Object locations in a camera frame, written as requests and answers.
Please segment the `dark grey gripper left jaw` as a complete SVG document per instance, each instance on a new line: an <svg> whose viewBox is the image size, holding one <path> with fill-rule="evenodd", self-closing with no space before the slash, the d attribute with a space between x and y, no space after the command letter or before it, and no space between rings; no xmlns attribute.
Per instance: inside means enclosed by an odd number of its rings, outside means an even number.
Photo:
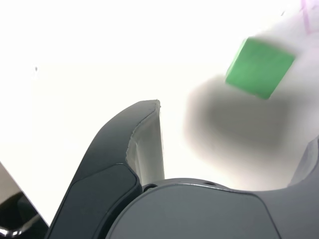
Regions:
<svg viewBox="0 0 319 239"><path fill-rule="evenodd" d="M164 179L160 102L137 102L96 134L46 234L103 239L143 186Z"/></svg>

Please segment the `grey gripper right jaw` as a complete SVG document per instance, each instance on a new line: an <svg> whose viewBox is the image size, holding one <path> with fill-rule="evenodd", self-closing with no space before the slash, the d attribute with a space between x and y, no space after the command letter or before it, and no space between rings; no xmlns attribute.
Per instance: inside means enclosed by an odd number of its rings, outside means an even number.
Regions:
<svg viewBox="0 0 319 239"><path fill-rule="evenodd" d="M161 185L131 202L109 239L316 239L319 141L312 140L288 187L239 191L195 183Z"/></svg>

